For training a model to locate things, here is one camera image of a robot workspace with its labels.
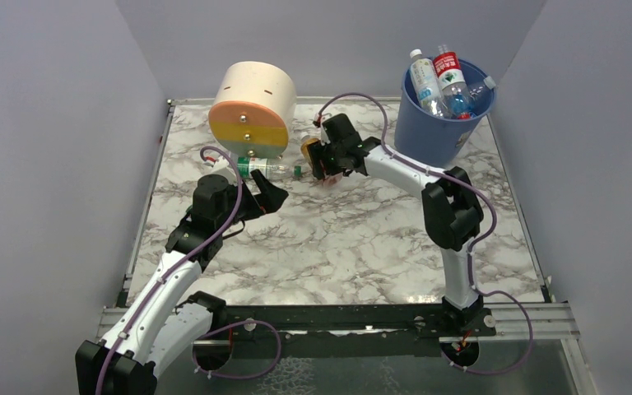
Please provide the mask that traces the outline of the red yellow label juice bottle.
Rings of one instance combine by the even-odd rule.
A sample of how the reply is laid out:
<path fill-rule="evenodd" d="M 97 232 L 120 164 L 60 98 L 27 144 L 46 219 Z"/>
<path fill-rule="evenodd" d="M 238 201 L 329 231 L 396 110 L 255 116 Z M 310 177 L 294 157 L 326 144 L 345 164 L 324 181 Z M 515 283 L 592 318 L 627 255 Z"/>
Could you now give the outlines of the red yellow label juice bottle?
<path fill-rule="evenodd" d="M 332 187 L 339 183 L 342 173 L 328 172 L 325 165 L 325 146 L 317 137 L 306 135 L 300 139 L 300 152 L 310 167 L 313 177 L 325 187 Z"/>

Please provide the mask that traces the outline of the white blue label tea bottle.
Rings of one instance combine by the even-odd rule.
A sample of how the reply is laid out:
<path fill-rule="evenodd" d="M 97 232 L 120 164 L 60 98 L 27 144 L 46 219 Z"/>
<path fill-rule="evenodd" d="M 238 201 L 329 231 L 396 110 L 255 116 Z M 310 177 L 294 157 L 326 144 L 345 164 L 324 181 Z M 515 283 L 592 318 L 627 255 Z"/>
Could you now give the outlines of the white blue label tea bottle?
<path fill-rule="evenodd" d="M 451 117 L 439 84 L 433 64 L 420 49 L 413 49 L 409 53 L 411 65 L 409 73 L 419 106 L 427 113 L 438 118 Z"/>

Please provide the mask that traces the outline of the red label clear bottle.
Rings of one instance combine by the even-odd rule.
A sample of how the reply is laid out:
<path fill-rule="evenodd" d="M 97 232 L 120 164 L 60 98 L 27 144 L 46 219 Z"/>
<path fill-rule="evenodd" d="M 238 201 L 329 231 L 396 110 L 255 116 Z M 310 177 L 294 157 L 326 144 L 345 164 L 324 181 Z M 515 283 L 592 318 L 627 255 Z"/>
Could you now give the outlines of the red label clear bottle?
<path fill-rule="evenodd" d="M 432 63 L 444 103 L 453 119 L 470 119 L 472 99 L 458 56 L 446 44 L 441 44 L 438 51 Z"/>

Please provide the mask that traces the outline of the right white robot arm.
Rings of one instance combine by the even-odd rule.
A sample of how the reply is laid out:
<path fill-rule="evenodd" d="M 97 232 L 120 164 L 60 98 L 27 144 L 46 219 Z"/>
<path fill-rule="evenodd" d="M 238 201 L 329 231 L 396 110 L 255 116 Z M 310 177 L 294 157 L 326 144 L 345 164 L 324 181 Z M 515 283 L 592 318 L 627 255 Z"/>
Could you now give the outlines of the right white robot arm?
<path fill-rule="evenodd" d="M 304 148 L 315 178 L 362 174 L 420 200 L 425 231 L 442 253 L 444 314 L 455 327 L 470 325 L 483 308 L 471 251 L 484 214 L 467 173 L 458 167 L 429 167 L 388 148 L 377 137 L 364 139 L 345 114 L 328 119 L 317 115 L 313 123 L 321 137 Z"/>

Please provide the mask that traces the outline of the blue label clear bottle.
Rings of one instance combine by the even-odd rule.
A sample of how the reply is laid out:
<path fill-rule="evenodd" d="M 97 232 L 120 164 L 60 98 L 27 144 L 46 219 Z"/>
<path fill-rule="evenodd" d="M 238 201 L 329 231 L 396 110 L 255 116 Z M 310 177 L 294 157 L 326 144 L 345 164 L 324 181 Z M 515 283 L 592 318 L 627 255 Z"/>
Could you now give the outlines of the blue label clear bottle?
<path fill-rule="evenodd" d="M 495 92 L 497 84 L 493 77 L 485 77 L 482 81 L 467 86 L 458 94 L 456 100 L 457 119 L 475 118 L 481 112 L 481 103 Z"/>

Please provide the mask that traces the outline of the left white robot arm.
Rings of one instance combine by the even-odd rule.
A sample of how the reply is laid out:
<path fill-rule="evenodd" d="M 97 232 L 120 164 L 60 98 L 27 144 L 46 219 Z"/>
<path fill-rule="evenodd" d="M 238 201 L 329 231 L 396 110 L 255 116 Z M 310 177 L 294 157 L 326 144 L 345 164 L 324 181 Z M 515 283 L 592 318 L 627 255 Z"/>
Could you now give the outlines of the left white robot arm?
<path fill-rule="evenodd" d="M 181 304 L 233 224 L 278 211 L 289 193 L 251 173 L 258 194 L 242 179 L 220 174 L 201 177 L 193 200 L 165 246 L 157 269 L 127 312 L 97 342 L 77 350 L 81 394 L 153 394 L 165 370 L 191 341 L 208 334 L 220 310 L 210 303 Z"/>

